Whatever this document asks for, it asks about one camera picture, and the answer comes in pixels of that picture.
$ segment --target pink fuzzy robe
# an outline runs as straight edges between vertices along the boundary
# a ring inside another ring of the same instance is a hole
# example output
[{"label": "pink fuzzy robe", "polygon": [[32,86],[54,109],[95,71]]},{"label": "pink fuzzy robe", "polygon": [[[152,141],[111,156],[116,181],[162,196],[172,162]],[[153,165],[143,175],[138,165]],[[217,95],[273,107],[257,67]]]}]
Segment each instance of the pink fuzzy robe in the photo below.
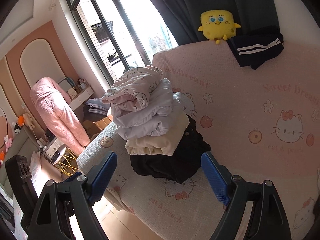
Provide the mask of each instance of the pink fuzzy robe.
[{"label": "pink fuzzy robe", "polygon": [[90,139],[68,105],[69,95],[53,79],[44,77],[32,87],[30,97],[49,130],[80,155]]}]

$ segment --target curtain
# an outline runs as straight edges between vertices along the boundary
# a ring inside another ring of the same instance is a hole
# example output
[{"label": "curtain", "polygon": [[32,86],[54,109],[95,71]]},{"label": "curtain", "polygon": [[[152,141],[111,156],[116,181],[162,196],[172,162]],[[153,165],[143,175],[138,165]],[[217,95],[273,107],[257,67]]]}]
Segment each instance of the curtain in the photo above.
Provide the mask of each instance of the curtain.
[{"label": "curtain", "polygon": [[179,45],[207,40],[200,15],[209,10],[227,10],[242,27],[237,34],[275,25],[279,27],[273,0],[151,0]]}]

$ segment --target orange plush toy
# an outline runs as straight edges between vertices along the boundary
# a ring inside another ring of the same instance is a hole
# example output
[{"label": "orange plush toy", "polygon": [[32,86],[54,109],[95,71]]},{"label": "orange plush toy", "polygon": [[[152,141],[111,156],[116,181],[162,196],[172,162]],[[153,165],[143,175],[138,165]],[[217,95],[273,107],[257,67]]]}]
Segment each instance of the orange plush toy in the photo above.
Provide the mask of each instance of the orange plush toy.
[{"label": "orange plush toy", "polygon": [[0,152],[0,167],[4,163],[4,152]]},{"label": "orange plush toy", "polygon": [[24,125],[24,118],[23,118],[22,115],[20,115],[20,116],[18,117],[17,124],[18,124],[20,127],[22,127],[22,126]]}]

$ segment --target white stripe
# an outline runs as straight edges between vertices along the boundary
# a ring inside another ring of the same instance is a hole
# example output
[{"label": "white stripe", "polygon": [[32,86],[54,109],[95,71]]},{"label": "white stripe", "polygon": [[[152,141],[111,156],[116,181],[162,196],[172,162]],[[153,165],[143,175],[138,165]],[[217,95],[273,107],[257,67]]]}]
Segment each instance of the white stripe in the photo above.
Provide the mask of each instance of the white stripe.
[{"label": "white stripe", "polygon": [[264,51],[264,50],[266,50],[266,49],[270,49],[271,47],[276,46],[276,45],[278,45],[278,44],[280,44],[280,43],[281,43],[281,41],[278,41],[277,43],[274,43],[274,44],[272,44],[270,47],[265,48],[265,49],[254,49],[254,50],[239,52],[239,55],[241,55],[241,54],[252,54],[252,53],[256,53],[256,52],[261,52],[261,51]]},{"label": "white stripe", "polygon": [[267,49],[268,47],[270,47],[272,44],[277,43],[279,41],[279,39],[277,38],[275,41],[269,43],[268,45],[261,45],[261,44],[256,44],[256,45],[252,45],[252,46],[247,46],[247,47],[242,47],[242,48],[238,48],[237,51],[241,51],[241,50],[247,50],[247,49],[253,49],[253,48],[263,48],[263,49]]}]

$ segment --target plush toy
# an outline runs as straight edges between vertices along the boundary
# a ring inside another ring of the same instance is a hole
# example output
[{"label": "plush toy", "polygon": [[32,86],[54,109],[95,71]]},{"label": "plush toy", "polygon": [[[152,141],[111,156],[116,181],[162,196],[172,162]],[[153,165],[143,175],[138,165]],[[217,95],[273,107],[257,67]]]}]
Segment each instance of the plush toy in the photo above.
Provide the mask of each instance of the plush toy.
[{"label": "plush toy", "polygon": [[4,152],[0,152],[0,167],[4,163]]},{"label": "plush toy", "polygon": [[32,131],[33,128],[35,128],[35,125],[32,123],[33,119],[32,119],[31,114],[25,113],[22,116],[24,118],[24,124],[26,126],[28,126],[30,128],[30,130]]},{"label": "plush toy", "polygon": [[22,115],[18,117],[17,124],[22,127],[24,125],[24,118]]},{"label": "plush toy", "polygon": [[6,146],[6,149],[5,149],[6,153],[8,152],[9,148],[12,146],[12,141],[13,141],[13,139],[9,138],[8,135],[6,135],[4,137],[4,143],[5,143],[5,146]]},{"label": "plush toy", "polygon": [[14,126],[14,132],[15,133],[20,133],[22,127],[19,126],[17,123],[13,122],[12,125]]},{"label": "plush toy", "polygon": [[236,36],[236,28],[241,27],[234,22],[232,13],[223,10],[206,11],[201,14],[200,21],[202,25],[198,31],[203,32],[207,39],[215,40],[216,44]]}]

